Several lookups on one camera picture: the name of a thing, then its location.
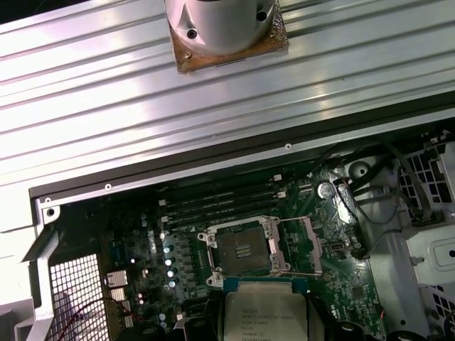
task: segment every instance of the ram slot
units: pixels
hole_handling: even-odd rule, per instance
[[[192,207],[192,206],[199,206],[199,205],[204,205],[206,202],[213,202],[215,200],[226,200],[227,198],[230,197],[239,197],[242,195],[251,195],[252,193],[260,193],[260,192],[265,192],[269,191],[270,188],[272,188],[274,183],[265,183],[265,184],[260,184],[260,185],[255,185],[255,186],[248,186],[248,187],[242,187],[242,188],[233,188],[232,190],[227,190],[222,193],[218,194],[212,194],[212,195],[206,195],[203,197],[192,197],[191,199],[188,200],[183,200],[183,201],[177,201],[178,197],[172,198],[172,197],[163,197],[162,200],[166,201],[166,206],[164,208],[172,209],[172,208],[180,208],[182,206],[186,207]]]
[[[266,198],[272,198],[276,195],[276,192],[273,190],[262,192],[262,193],[253,193],[250,195],[243,195],[241,197],[232,197],[229,199],[224,199],[219,202],[211,202],[207,203],[206,205],[195,206],[195,207],[182,207],[179,210],[174,210],[172,212],[167,212],[166,215],[168,217],[187,217],[189,215],[199,215],[206,213],[208,211],[219,211],[223,210],[229,206],[238,206],[243,204],[248,204],[249,202],[257,202],[262,201]]]
[[[182,229],[194,227],[195,225],[210,226],[212,222],[218,220],[229,220],[230,217],[241,217],[251,212],[267,212],[277,206],[277,199],[272,198],[260,202],[254,202],[249,205],[229,207],[227,210],[219,210],[217,212],[207,212],[205,215],[200,215],[197,218],[194,216],[186,218],[176,218],[169,220],[164,224],[166,230]]]

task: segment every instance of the integrated circuit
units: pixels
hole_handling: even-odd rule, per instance
[[[353,286],[350,290],[353,293],[354,298],[362,298],[365,295],[363,287],[361,286]]]
[[[262,227],[220,234],[217,243],[226,276],[270,270],[269,250]]]

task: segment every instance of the metal panel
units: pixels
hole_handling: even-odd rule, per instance
[[[287,53],[187,76],[162,1],[0,26],[0,193],[455,89],[452,0],[320,2],[282,0]]]

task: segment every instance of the metal grill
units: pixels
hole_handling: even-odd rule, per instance
[[[47,341],[109,341],[100,270],[95,254],[50,268],[54,301],[54,321]],[[59,339],[71,318],[65,336]]]
[[[434,204],[447,204],[452,202],[446,176],[439,170],[436,161],[429,160],[424,151],[408,156],[407,160],[411,164],[411,167],[420,182],[428,185],[428,192]],[[403,193],[411,199],[415,206],[421,207],[420,202],[417,199],[415,188],[412,185],[411,178],[405,171],[403,171],[400,176],[400,182]]]
[[[452,310],[455,310],[455,303],[451,302],[448,297],[446,297],[443,293],[441,293],[440,289],[438,289],[438,290],[439,291],[433,292],[433,300],[434,300],[434,304],[436,306],[438,315],[441,316],[443,319],[445,319]],[[450,318],[450,325],[452,328],[455,327],[455,317],[454,316],[452,316]]]

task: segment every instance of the green circuit board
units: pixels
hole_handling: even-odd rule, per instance
[[[310,291],[322,297],[337,319],[359,323],[374,337],[384,340],[382,307],[369,262],[362,260],[365,248],[357,219],[351,214],[353,203],[343,186],[326,199],[318,192],[320,184],[330,187],[345,178],[344,167],[324,166],[308,174],[311,167],[310,163],[296,163],[229,178],[176,181],[155,188],[150,196],[136,201],[134,209],[127,204],[115,206],[112,230],[116,232],[110,238],[108,252],[112,268],[121,267],[122,262],[135,256],[144,269],[150,269],[148,276],[134,276],[128,296],[150,292],[150,288],[160,291],[163,283],[165,288],[167,284],[167,289],[158,295],[160,300],[139,305],[133,299],[134,309],[147,315],[166,313],[166,324],[172,326],[176,307],[185,300],[204,298],[211,290],[220,289],[208,285],[218,267],[230,266],[239,276],[241,270],[235,262],[223,261],[225,252],[221,246],[232,241],[229,236],[236,234],[240,238],[243,233],[244,238],[249,238],[247,234],[251,234],[252,239],[259,240],[257,228],[262,225],[245,220],[273,217],[288,271],[277,272],[266,265],[262,242],[252,242],[254,252],[245,248],[235,252],[244,257],[260,249],[253,263],[261,265],[240,276],[306,277]],[[310,221],[310,230],[304,217]],[[207,239],[198,236],[220,225],[225,228],[219,229],[214,239],[220,248],[212,249],[209,256]],[[122,251],[116,250],[116,245],[123,245]],[[315,248],[319,250],[318,259]],[[172,259],[172,265],[165,265],[165,259]],[[173,279],[166,275],[169,269],[178,277],[178,283],[173,282],[172,286]]]

